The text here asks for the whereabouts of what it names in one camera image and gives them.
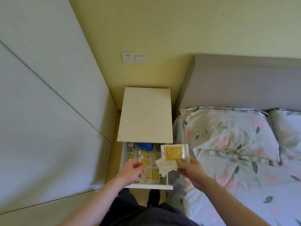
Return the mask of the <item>person's left hand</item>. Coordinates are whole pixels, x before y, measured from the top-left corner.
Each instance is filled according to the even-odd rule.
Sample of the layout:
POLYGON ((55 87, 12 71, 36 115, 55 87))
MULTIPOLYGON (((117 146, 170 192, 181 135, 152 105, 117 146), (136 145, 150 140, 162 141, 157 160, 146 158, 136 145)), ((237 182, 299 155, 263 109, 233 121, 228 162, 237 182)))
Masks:
POLYGON ((121 171, 118 172, 115 178, 122 188, 133 184, 137 180, 132 179, 132 160, 123 164, 121 171))

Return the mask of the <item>person's right hand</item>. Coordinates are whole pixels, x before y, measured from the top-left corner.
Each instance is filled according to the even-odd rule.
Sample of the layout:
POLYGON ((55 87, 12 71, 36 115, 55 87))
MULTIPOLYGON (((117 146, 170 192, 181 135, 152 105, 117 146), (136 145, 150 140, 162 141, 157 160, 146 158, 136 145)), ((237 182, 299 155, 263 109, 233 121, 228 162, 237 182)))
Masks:
POLYGON ((190 159, 190 163, 192 164, 190 168, 178 168, 177 172, 189 179, 196 189, 206 191, 210 176, 203 170, 198 160, 190 159))

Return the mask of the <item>yellow packet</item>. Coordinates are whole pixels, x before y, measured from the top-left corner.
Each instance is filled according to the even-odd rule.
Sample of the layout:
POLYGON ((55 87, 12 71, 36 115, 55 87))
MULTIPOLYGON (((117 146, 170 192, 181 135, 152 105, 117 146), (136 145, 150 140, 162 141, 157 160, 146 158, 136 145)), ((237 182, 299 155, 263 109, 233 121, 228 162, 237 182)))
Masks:
POLYGON ((188 144, 167 144, 161 145, 161 158, 164 161, 181 160, 190 163, 188 144))

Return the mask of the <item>white paper packet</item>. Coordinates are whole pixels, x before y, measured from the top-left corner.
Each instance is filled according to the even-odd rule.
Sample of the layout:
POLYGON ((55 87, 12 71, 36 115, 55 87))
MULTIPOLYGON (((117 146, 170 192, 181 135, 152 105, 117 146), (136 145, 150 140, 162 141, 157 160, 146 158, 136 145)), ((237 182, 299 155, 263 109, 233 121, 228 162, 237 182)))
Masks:
POLYGON ((178 170, 178 164, 176 160, 170 160, 166 161, 163 158, 160 158, 155 161, 159 173, 162 175, 164 178, 170 171, 177 171, 178 170))

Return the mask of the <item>person's right forearm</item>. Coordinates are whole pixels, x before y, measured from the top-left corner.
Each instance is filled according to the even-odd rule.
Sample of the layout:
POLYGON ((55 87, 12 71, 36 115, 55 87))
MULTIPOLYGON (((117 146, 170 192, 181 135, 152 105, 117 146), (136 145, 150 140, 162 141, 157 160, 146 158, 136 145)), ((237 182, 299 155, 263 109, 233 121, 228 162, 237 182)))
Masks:
POLYGON ((201 177, 194 186, 207 196, 226 226, 271 226, 214 179, 201 177))

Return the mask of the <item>person's left forearm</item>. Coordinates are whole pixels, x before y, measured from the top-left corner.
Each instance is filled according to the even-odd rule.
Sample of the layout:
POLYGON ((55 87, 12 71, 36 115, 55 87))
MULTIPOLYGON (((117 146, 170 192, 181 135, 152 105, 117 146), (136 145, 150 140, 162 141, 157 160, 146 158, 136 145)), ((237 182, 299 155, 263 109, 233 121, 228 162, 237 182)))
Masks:
POLYGON ((99 226, 118 193, 128 184, 126 177, 116 176, 58 226, 99 226))

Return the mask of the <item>pile of yellow sachets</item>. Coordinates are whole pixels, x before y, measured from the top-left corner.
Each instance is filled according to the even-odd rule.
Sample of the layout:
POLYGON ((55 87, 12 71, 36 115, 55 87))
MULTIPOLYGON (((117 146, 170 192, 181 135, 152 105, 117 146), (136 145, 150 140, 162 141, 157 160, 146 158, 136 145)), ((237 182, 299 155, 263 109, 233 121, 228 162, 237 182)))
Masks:
POLYGON ((155 145, 153 150, 150 152, 147 152, 145 150, 141 151, 136 143, 128 143, 128 149, 129 151, 126 154, 127 161, 137 160, 146 165, 145 171, 135 182, 159 183, 160 173, 155 163, 155 161, 159 159, 159 153, 155 148, 155 145))

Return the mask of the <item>blue plastic bag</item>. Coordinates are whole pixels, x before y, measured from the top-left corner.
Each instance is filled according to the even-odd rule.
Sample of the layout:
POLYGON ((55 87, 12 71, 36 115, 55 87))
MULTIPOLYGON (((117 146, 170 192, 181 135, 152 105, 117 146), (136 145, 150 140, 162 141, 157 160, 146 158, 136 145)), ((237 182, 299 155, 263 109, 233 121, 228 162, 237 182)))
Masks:
POLYGON ((145 150, 147 152, 150 152, 154 148, 153 143, 136 143, 141 151, 145 150))

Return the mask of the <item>white nightstand drawer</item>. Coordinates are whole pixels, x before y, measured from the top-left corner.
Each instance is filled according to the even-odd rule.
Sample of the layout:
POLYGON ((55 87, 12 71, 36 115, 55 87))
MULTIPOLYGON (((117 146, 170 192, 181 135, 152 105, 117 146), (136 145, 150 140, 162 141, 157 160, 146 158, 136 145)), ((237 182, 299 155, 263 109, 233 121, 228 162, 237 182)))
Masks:
MULTIPOLYGON (((122 153, 119 165, 119 171, 123 167, 123 164, 126 163, 126 154, 129 151, 128 149, 128 142, 122 142, 122 153)), ((159 183, 133 183, 125 188, 131 189, 157 189, 157 190, 173 190, 173 185, 169 184, 168 182, 168 175, 165 177, 160 177, 159 183)))

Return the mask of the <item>person's dark slipper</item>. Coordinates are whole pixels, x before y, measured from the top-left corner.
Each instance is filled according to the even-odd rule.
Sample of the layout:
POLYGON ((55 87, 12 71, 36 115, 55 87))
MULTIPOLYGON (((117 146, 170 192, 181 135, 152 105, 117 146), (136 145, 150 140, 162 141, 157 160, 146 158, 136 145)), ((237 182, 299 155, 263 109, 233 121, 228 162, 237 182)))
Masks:
POLYGON ((158 207, 159 202, 160 202, 160 190, 151 189, 149 191, 147 207, 148 208, 158 207))

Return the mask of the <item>person's dark shorts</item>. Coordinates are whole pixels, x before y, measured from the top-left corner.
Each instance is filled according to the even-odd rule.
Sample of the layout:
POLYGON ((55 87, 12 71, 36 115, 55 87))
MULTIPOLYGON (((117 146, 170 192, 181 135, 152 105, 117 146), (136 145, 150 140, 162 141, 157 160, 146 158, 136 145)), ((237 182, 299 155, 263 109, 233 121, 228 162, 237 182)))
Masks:
POLYGON ((179 209, 163 202, 157 207, 139 205, 127 188, 114 199, 99 226, 199 226, 179 209))

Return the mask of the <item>floral pillow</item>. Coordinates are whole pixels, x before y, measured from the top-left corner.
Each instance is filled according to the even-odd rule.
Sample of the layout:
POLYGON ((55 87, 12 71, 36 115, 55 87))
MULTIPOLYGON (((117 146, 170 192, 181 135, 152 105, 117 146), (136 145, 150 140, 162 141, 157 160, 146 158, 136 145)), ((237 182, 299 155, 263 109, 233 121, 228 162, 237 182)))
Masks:
POLYGON ((268 113, 199 106, 179 111, 185 143, 195 158, 204 154, 271 166, 280 163, 279 144, 268 113))
POLYGON ((270 110, 282 161, 301 161, 301 111, 270 110))

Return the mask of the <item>white nightstand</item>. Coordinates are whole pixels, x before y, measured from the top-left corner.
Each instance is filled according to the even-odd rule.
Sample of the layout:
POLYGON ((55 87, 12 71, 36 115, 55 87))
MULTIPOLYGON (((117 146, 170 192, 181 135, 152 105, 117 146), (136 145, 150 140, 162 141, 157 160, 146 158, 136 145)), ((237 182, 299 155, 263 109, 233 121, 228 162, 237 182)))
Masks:
POLYGON ((117 141, 172 144, 171 90, 126 87, 117 141))

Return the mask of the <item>floral bed sheet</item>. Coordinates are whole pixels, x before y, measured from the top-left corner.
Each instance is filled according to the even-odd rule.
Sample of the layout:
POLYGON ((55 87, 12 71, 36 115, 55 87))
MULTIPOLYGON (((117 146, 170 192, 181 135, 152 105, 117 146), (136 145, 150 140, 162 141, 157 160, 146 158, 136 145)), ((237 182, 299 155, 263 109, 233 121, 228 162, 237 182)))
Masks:
MULTIPOLYGON (((185 144, 181 118, 173 125, 175 144, 185 144)), ((274 226, 301 226, 301 161, 274 166, 200 154, 205 172, 228 192, 274 226)))

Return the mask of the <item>grey bed headboard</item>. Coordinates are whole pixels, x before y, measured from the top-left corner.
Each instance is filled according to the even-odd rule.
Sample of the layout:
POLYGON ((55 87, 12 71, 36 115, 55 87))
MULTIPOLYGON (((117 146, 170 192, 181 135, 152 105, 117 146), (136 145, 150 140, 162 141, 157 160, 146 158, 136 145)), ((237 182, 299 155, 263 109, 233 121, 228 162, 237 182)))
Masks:
POLYGON ((173 112, 195 106, 301 111, 301 59, 195 54, 173 112))

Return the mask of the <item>white wardrobe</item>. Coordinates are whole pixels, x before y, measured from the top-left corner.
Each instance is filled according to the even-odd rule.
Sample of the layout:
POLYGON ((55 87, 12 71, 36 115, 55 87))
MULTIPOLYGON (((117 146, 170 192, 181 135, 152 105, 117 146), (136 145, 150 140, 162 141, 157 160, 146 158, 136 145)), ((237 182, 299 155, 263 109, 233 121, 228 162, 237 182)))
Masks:
POLYGON ((0 226, 55 226, 100 189, 116 117, 69 0, 0 0, 0 226))

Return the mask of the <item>white light switch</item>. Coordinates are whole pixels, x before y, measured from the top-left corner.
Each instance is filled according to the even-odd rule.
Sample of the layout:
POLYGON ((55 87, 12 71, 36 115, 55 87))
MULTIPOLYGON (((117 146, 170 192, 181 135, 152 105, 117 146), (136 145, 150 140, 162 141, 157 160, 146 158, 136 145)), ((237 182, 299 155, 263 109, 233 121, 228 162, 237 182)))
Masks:
POLYGON ((143 52, 134 52, 135 63, 146 64, 147 54, 143 52))

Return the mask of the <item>white wall socket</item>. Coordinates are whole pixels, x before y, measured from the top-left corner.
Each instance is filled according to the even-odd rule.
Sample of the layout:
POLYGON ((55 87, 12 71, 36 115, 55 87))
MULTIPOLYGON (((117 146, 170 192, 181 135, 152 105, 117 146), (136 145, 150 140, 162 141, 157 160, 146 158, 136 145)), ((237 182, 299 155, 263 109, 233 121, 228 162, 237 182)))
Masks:
POLYGON ((125 64, 134 64, 135 63, 135 56, 134 52, 121 52, 122 61, 125 64))

